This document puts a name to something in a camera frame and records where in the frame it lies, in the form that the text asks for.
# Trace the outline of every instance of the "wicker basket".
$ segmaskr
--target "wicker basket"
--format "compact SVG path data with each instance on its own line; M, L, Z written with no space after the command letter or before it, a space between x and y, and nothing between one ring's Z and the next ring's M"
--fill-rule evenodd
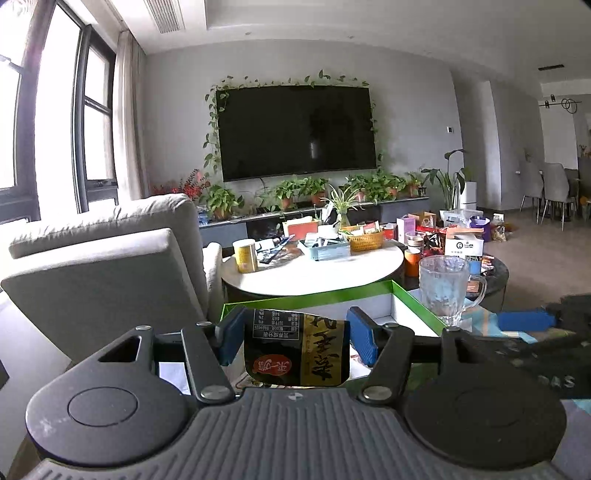
M352 232L359 230L358 226L345 226L341 229L343 232ZM384 232L364 233L363 235L347 235L351 244L352 252L365 252L367 250L377 250L384 244Z

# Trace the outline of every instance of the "television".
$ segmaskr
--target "television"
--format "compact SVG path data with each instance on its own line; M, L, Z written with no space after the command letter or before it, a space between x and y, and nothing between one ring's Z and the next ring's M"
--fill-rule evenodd
M225 92L216 99L224 181L376 168L367 88L252 87L221 99Z

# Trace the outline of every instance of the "potted plant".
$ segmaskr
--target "potted plant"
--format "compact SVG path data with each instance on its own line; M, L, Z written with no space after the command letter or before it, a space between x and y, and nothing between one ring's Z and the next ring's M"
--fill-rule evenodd
M209 189L207 208L216 220L227 220L233 207L244 206L244 198L236 197L234 192L221 185L213 185Z
M347 183L344 185L344 189L350 188L350 191L356 192L356 200L358 202L365 201L365 185L368 182L368 178L365 175L357 174L345 178Z
M407 181L407 188L410 196L412 198L420 197L424 195L419 194L419 189L423 186L425 179L427 178L426 175L420 173L419 171L409 171L407 172L408 181Z
M346 186L344 189L335 189L332 185L330 186L330 195L328 198L324 197L322 200L332 202L335 209L340 214L340 225L339 228L351 225L347 212L350 208L357 210L359 202L357 201L357 191L353 190L351 186Z
M406 185L406 179L398 177L397 175L392 175L391 178L387 179L388 191L393 199L406 188Z
M447 160L447 171L443 172L439 168L424 168L421 171L422 173L427 174L425 181L430 181L431 185L435 184L436 179L439 182L441 191L443 193L443 201L445 203L446 210L452 210L455 207L458 191L457 188L459 186L459 192L461 193L464 191L464 186L466 184L466 169L464 167L460 168L460 171L457 171L451 175L449 173L449 158L455 152L466 153L466 150L459 148L457 150L447 152L444 155L445 159Z
M274 186L270 195L280 201L281 210L286 210L291 206L294 197L300 194L301 187L302 181L294 177L291 180L283 180Z
M209 181L209 173L203 174L198 168L195 168L195 170L189 174L187 180L183 181L183 179L181 179L178 184L169 181L164 185L160 185L160 187L154 186L152 187L152 192L154 195L184 193L192 201L198 204L201 202L206 189L211 185L212 184Z
M322 205L322 198L326 197L326 179L307 177L301 180L300 195L310 195L312 205Z

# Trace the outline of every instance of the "pink box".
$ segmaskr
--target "pink box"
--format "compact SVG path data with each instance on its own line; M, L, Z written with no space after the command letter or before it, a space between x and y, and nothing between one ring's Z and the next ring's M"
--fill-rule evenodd
M402 218L397 218L396 226L398 228L398 241L402 244L406 244L405 234L417 231L415 218L408 215L405 215Z

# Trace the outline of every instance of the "red flowers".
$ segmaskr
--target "red flowers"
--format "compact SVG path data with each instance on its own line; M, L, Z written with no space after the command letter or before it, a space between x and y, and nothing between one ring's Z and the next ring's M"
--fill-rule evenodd
M167 193L184 193L191 200L199 200L204 193L204 189L208 189L212 184L208 180L209 173L201 173L198 168L195 168L187 180L183 179L177 186L173 186L172 182L168 182L160 187L152 187L154 195L166 195Z

